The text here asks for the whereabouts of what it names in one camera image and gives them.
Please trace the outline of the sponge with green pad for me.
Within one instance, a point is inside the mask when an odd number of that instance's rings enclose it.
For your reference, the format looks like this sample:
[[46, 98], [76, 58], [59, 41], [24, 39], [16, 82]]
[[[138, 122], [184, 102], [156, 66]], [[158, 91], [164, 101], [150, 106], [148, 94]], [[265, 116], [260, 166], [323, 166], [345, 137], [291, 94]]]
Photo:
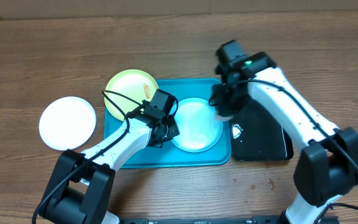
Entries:
[[231, 116], [221, 116], [218, 113], [215, 114], [215, 118], [217, 120], [220, 120], [220, 121], [229, 121], [229, 120], [233, 119], [233, 117], [234, 117], [233, 115], [231, 115]]

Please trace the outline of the yellow plate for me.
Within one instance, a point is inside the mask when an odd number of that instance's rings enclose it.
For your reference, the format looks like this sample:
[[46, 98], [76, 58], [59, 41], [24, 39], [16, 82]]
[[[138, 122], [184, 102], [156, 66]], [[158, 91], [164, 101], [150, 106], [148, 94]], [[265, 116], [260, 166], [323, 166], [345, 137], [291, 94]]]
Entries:
[[105, 90], [110, 91], [106, 95], [116, 104], [124, 113], [128, 113], [135, 109], [138, 104], [116, 94], [116, 92], [138, 103], [143, 100], [150, 101], [158, 89], [157, 82], [147, 72], [136, 69], [129, 69], [117, 73], [110, 79]]

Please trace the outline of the light blue plate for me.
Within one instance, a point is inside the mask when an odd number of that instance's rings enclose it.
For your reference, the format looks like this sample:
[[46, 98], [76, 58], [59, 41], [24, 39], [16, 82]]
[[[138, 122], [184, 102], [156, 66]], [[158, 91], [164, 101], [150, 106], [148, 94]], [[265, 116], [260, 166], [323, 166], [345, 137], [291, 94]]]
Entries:
[[212, 148], [223, 133], [223, 122], [217, 120], [215, 114], [207, 100], [181, 100], [175, 114], [179, 135], [173, 138], [174, 145], [186, 152], [203, 152]]

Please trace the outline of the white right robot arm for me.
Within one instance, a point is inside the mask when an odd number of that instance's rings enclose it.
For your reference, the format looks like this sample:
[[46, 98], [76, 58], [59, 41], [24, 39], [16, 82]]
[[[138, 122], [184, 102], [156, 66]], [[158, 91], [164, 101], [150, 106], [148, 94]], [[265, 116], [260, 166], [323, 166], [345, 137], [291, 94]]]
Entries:
[[209, 103], [223, 117], [239, 112], [249, 99], [270, 113], [300, 152], [293, 175], [298, 195], [278, 223], [319, 223], [358, 185], [358, 134], [319, 114], [280, 67], [246, 72], [231, 83], [214, 85]]

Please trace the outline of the white pink plate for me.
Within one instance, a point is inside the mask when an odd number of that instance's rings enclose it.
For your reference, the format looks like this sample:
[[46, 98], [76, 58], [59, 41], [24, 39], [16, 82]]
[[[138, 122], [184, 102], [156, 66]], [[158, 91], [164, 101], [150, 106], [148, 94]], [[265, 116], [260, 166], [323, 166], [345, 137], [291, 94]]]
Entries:
[[54, 150], [76, 149], [96, 128], [96, 112], [86, 100], [66, 96], [49, 104], [39, 121], [42, 141]]

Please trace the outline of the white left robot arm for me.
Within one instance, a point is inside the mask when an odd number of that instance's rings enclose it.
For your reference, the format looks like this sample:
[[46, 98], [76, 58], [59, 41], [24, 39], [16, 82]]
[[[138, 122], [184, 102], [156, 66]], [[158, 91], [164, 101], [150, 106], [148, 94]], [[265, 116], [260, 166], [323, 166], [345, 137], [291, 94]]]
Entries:
[[122, 126], [97, 145], [64, 151], [57, 160], [32, 223], [120, 223], [108, 211], [116, 172], [135, 153], [161, 146], [178, 135], [177, 103], [144, 102], [127, 114]]

